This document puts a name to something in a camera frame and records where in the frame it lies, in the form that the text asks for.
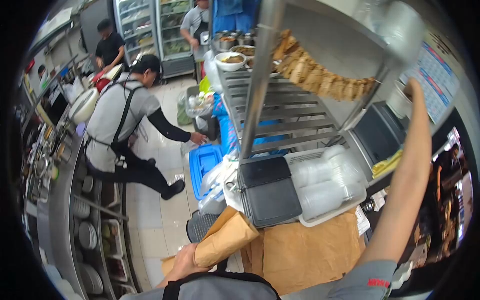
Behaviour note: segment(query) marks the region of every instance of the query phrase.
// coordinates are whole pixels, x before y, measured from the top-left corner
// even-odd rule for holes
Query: black t-shirt
[[[95,55],[101,57],[105,66],[108,66],[118,56],[119,48],[123,45],[125,45],[125,41],[121,38],[121,36],[116,32],[112,32],[107,39],[102,39],[98,42]],[[125,57],[117,64],[124,63],[124,61]]]

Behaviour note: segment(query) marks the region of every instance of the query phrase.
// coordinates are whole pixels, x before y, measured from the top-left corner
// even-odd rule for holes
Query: refrigerator
[[[156,0],[113,0],[115,23],[125,41],[125,56],[129,64],[138,54],[159,56],[155,19]]]
[[[180,26],[192,9],[191,0],[156,0],[156,26],[163,78],[194,72],[192,47],[181,36]]]

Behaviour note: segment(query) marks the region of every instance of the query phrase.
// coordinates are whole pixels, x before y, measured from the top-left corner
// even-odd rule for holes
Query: tile floor
[[[167,85],[153,87],[150,92],[160,102],[167,120],[177,126],[177,99],[187,87],[195,85],[190,76],[172,79]],[[154,288],[163,279],[161,259],[175,255],[190,241],[186,234],[186,222],[198,209],[193,195],[188,160],[180,154],[181,142],[165,138],[148,122],[142,121],[148,142],[141,136],[133,151],[140,158],[155,158],[156,166],[169,183],[185,179],[185,189],[168,201],[160,198],[154,190],[141,185],[127,184],[127,215],[132,242],[133,264],[143,291]],[[193,132],[193,125],[180,126]],[[228,270],[243,271],[240,253],[232,255]]]

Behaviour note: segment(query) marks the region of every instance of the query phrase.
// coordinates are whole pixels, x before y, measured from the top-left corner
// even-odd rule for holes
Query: blue container
[[[206,144],[190,151],[190,176],[193,193],[198,201],[208,195],[208,192],[205,195],[200,195],[202,178],[222,161],[222,157],[222,146],[220,145]]]

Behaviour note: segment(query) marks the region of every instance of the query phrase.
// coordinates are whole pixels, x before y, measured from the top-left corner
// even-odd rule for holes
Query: black sleeve
[[[101,58],[101,57],[102,57],[102,50],[100,49],[100,43],[101,43],[101,42],[98,42],[98,44],[96,45],[95,56]]]
[[[148,116],[150,123],[160,131],[166,138],[178,141],[188,142],[190,139],[190,132],[183,131],[182,129],[173,126],[163,115],[162,109],[157,109],[153,114]]]
[[[117,37],[115,38],[115,46],[117,47],[117,50],[123,45],[125,45],[125,41],[119,34],[117,34]]]

